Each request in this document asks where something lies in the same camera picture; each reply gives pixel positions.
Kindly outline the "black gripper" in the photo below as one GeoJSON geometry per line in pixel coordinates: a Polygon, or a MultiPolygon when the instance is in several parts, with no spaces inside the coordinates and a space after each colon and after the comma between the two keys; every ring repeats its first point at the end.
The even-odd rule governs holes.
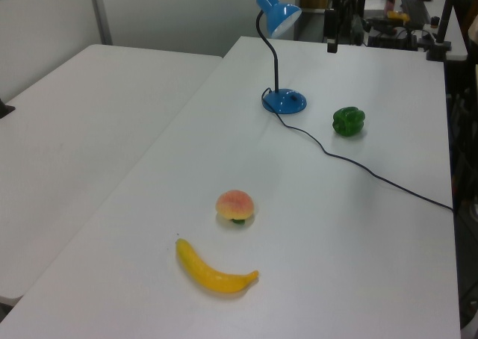
{"type": "Polygon", "coordinates": [[[326,9],[324,12],[323,36],[327,38],[327,52],[338,51],[337,33],[338,12],[335,9],[326,9]]]}

